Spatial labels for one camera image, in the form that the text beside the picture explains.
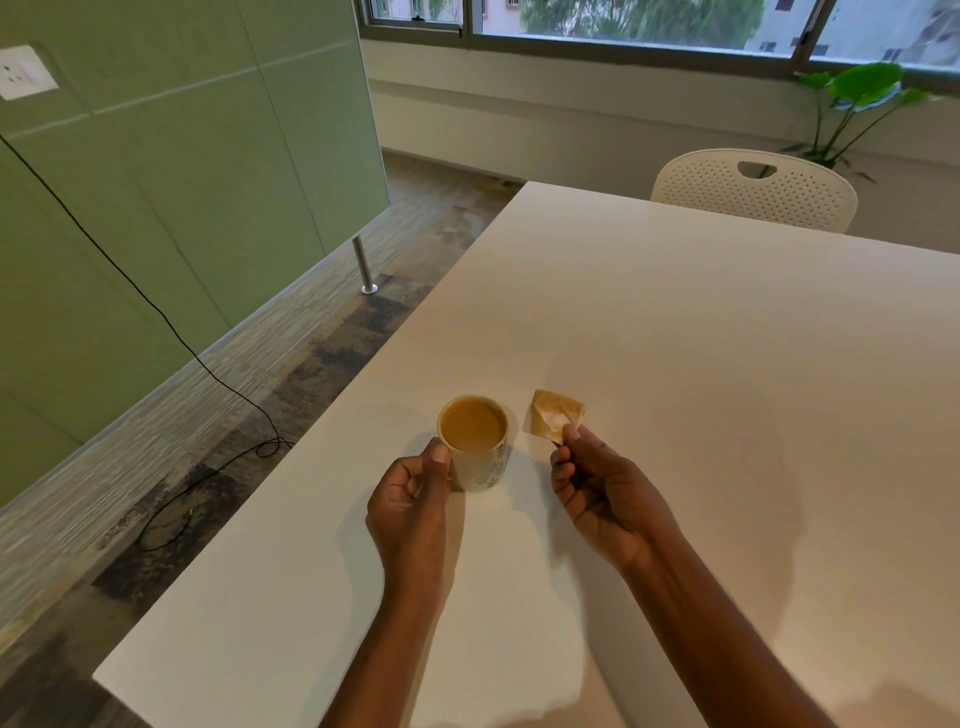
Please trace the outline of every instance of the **fingernail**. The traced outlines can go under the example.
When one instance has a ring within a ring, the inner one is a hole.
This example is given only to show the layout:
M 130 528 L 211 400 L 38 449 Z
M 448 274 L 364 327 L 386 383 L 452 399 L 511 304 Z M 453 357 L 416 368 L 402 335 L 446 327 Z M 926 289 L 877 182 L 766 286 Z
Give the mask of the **fingernail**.
M 437 445 L 433 448 L 433 452 L 430 454 L 436 462 L 438 463 L 448 463 L 450 461 L 450 450 L 447 449 L 446 445 Z

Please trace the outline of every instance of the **coffee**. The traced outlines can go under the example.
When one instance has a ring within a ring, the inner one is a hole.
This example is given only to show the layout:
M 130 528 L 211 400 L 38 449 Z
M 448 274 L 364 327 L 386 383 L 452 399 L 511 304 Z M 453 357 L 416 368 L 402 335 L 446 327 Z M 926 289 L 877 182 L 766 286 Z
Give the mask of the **coffee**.
M 482 400 L 462 398 L 452 402 L 440 420 L 440 433 L 452 448 L 488 450 L 495 448 L 507 431 L 502 412 Z

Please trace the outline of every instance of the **food wrapper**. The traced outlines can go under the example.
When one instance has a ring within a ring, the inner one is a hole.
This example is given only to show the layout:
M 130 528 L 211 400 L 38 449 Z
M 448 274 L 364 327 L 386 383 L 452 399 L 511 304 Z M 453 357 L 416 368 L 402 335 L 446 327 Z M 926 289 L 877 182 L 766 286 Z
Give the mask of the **food wrapper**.
M 582 402 L 538 389 L 530 402 L 530 434 L 562 445 L 564 425 L 579 427 L 586 409 Z

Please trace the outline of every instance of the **green wall panel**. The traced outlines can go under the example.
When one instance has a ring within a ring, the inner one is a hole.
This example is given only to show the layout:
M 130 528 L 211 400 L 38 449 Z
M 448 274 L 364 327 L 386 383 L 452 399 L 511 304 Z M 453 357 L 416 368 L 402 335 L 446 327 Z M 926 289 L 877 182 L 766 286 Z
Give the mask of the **green wall panel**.
M 259 73 L 104 119 L 232 326 L 324 257 Z
M 28 13 L 94 110 L 253 65 L 234 0 L 30 0 Z
M 343 0 L 238 0 L 261 63 L 356 42 L 353 6 Z
M 17 45 L 31 45 L 43 60 L 47 70 L 53 74 L 60 85 L 56 91 L 39 93 L 17 99 L 16 103 L 0 101 L 0 133 L 23 132 L 44 124 L 72 119 L 84 113 L 80 98 L 66 83 L 53 58 L 43 47 L 36 47 L 36 32 L 20 9 L 16 0 L 3 0 L 2 22 L 0 22 L 0 48 Z
M 328 252 L 388 206 L 360 49 L 351 44 L 264 68 Z
M 187 360 L 16 160 L 0 155 L 0 386 L 85 441 Z
M 197 351 L 387 207 L 350 0 L 7 0 L 21 44 L 60 88 L 0 133 Z M 188 354 L 6 149 L 0 246 L 2 507 Z
M 69 455 L 77 442 L 0 389 L 0 506 Z
M 135 177 L 111 124 L 90 116 L 47 133 L 25 136 L 14 144 L 191 346 L 202 349 L 229 331 L 226 315 Z M 45 197 L 45 193 L 37 192 L 37 196 Z M 107 207 L 109 214 L 104 214 Z M 103 265 L 85 238 L 77 241 L 93 256 L 94 264 Z M 170 335 L 132 286 L 109 269 L 105 274 L 117 280 L 118 293 L 131 306 L 154 321 L 164 335 Z

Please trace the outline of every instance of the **white chair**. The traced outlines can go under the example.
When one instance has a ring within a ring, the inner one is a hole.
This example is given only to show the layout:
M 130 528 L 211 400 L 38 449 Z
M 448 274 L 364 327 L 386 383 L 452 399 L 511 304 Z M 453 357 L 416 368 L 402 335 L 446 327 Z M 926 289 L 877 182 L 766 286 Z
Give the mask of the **white chair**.
M 740 162 L 769 165 L 762 180 Z M 752 217 L 799 228 L 845 232 L 856 213 L 856 190 L 833 170 L 806 159 L 749 149 L 705 149 L 677 157 L 657 175 L 655 203 Z

